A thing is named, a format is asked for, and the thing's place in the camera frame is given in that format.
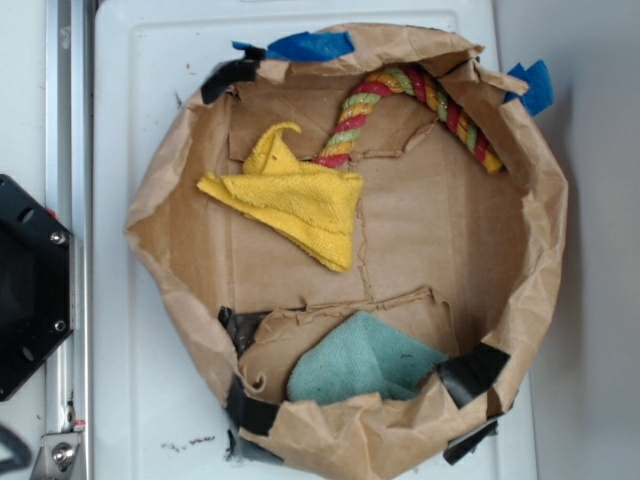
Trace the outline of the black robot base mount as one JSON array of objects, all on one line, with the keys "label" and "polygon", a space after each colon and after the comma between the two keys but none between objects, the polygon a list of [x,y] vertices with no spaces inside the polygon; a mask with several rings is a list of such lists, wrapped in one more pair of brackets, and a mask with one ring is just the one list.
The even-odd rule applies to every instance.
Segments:
[{"label": "black robot base mount", "polygon": [[70,335],[73,235],[10,176],[1,176],[1,400]]}]

